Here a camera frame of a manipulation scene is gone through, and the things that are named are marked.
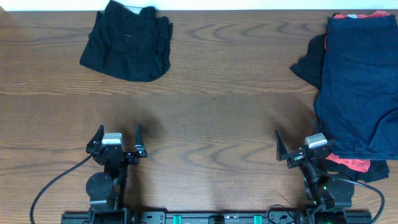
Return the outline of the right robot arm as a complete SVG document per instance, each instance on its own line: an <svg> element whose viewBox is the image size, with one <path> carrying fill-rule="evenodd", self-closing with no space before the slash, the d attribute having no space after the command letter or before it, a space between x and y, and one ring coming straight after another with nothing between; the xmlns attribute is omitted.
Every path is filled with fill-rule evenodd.
<svg viewBox="0 0 398 224"><path fill-rule="evenodd" d="M286 161L287 167L298 167L303 174L307 198L325 210L350 208L354 185L338 175L329 174L323 161L331 155L333 141L328 139L316 121L315 134L307 136L304 145L289 152L279 132L275 133L277 160Z"/></svg>

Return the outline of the navy blue shorts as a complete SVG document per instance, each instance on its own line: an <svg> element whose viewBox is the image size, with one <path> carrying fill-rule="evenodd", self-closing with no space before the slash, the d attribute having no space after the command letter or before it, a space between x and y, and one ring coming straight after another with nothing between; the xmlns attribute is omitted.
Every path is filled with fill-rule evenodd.
<svg viewBox="0 0 398 224"><path fill-rule="evenodd" d="M329 18L314 103L341 158L397 159L397 21Z"/></svg>

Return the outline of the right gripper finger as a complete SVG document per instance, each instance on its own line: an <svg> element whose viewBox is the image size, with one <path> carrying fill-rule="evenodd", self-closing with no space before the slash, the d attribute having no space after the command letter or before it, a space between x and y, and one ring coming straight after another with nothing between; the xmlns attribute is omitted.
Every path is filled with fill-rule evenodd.
<svg viewBox="0 0 398 224"><path fill-rule="evenodd" d="M326 137L326 131L320 126L317 120L312 119L312 125L315 134L323 134Z"/></svg>
<svg viewBox="0 0 398 224"><path fill-rule="evenodd" d="M276 144L277 144L276 158L278 161L286 160L287 149L286 149L286 146L285 146L278 130L275 130L275 138L276 138Z"/></svg>

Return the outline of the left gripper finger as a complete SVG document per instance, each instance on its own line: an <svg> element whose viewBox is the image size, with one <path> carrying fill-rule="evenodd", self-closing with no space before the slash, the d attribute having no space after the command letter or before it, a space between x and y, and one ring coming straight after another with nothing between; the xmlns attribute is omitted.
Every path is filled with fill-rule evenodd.
<svg viewBox="0 0 398 224"><path fill-rule="evenodd" d="M139 124L136 126L136 136L134 146L137 151L145 151L144 141L142 139L141 130Z"/></svg>
<svg viewBox="0 0 398 224"><path fill-rule="evenodd" d="M96 149L102 143L102 139L104 136L104 126L101 125L96 134L91 138L89 143L86 145L87 149Z"/></svg>

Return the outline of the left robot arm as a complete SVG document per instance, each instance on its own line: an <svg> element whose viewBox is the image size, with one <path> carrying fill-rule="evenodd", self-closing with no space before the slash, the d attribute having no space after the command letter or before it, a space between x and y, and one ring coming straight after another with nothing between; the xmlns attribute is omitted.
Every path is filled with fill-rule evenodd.
<svg viewBox="0 0 398 224"><path fill-rule="evenodd" d="M123 202L127 167L138 165L140 158L147 157L139 126L136 127L134 147L134 151L125 152L123 134L105 133L103 125L86 145L86 152L104 167L103 172L93 174L86 183L90 208L95 213L118 210Z"/></svg>

